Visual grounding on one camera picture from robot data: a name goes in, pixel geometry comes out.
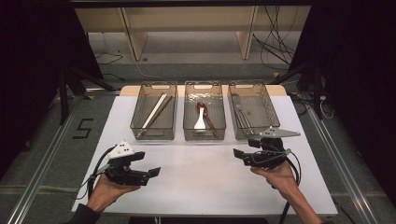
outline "desk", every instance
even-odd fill
[[[137,142],[129,126],[138,89],[124,88],[126,92],[116,97],[84,180],[92,173],[100,156],[123,139],[135,151],[146,152],[145,159],[132,163],[132,169],[162,169],[160,175],[150,179],[147,186],[119,198],[107,208],[107,213],[153,217],[264,217],[282,213],[286,201],[262,177],[251,173],[241,160],[233,156],[235,147],[246,152],[256,151],[257,148],[235,140],[227,97],[223,98],[227,122],[223,141],[202,143],[184,140],[184,98],[179,96],[175,139],[159,143]],[[283,139],[284,146],[291,148],[302,165],[301,190],[319,215],[335,216],[337,211],[303,127],[291,99],[281,93],[282,89],[280,86],[272,87],[269,92],[274,94],[271,99],[281,123],[280,128],[302,134]],[[178,92],[179,95],[184,93],[181,87]],[[81,197],[84,191],[82,189],[78,196]],[[73,211],[76,211],[78,203],[85,202],[87,197],[77,200]]]

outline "human hand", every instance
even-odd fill
[[[285,199],[288,199],[288,196],[291,193],[298,190],[298,185],[294,179],[293,172],[286,161],[274,170],[265,170],[261,167],[251,167],[250,171],[256,175],[264,176],[267,182],[279,190],[279,193]]]
[[[140,189],[140,186],[119,185],[110,182],[106,175],[100,175],[87,206],[97,213],[102,213],[120,196],[137,189]]]

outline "person's left hand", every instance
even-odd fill
[[[120,196],[137,189],[140,189],[140,186],[119,185],[110,182],[106,175],[100,175],[91,198],[87,202],[87,206],[96,213],[102,213]]]

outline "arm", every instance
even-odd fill
[[[125,193],[140,189],[140,186],[126,186],[112,183],[106,175],[100,175],[87,205],[79,204],[76,213],[65,224],[93,224],[100,214]]]
[[[290,203],[303,223],[322,223],[320,217],[300,192],[293,172],[286,161],[274,170],[264,170],[259,167],[251,167],[250,170],[256,175],[264,176],[270,185],[279,190],[280,195]]]

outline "gray carpet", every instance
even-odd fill
[[[185,80],[205,79],[208,77],[216,77],[226,83],[227,80],[237,79],[240,74],[245,73],[251,75],[244,77],[246,79],[262,78],[268,82],[274,79],[271,70],[263,72],[262,64],[180,64],[177,66],[150,64],[140,68],[142,72],[151,76],[181,77],[179,80],[181,83]],[[106,82],[118,88],[140,83],[142,80],[155,80],[155,78],[142,77],[133,64],[101,65],[101,69],[105,74],[111,73],[125,78],[122,81],[111,75],[105,76]],[[297,78],[295,77],[288,81],[294,81]],[[84,83],[87,87],[95,87],[90,82]],[[287,91],[295,91],[295,83],[285,85],[285,88]],[[94,97],[92,99],[86,97],[78,106],[61,147],[23,223],[60,223],[72,216],[70,203],[73,202],[73,192],[79,188],[91,162],[92,154],[95,151],[106,123],[107,115],[116,96],[110,92],[90,94]],[[304,107],[300,103],[296,102],[295,108],[298,113],[304,111]],[[87,138],[78,139],[76,137],[86,134],[85,131],[78,130],[78,125],[82,119],[93,119],[83,123],[83,127],[91,128],[91,131]],[[5,223],[5,220],[12,212],[12,208],[23,193],[24,187],[35,173],[35,168],[40,163],[52,137],[59,128],[59,121],[60,103],[54,100],[52,108],[49,109],[47,116],[37,129],[36,135],[31,139],[31,149],[20,153],[20,156],[13,162],[13,165],[0,183],[0,223]],[[308,114],[304,114],[300,116],[300,121],[331,195],[357,223],[362,223],[361,217],[351,201],[311,118]],[[355,153],[354,144],[345,132],[342,123],[337,117],[325,119],[324,122],[347,161],[349,169],[379,218],[380,223],[396,223],[395,208],[378,186],[364,160]],[[99,223],[126,224],[128,220],[128,217],[104,215]],[[271,224],[277,223],[279,217],[268,217],[267,220]],[[330,218],[330,220],[333,220],[334,223],[350,223],[347,216],[341,212],[338,216]],[[300,223],[300,220],[296,216],[290,216],[287,217],[286,223]]]

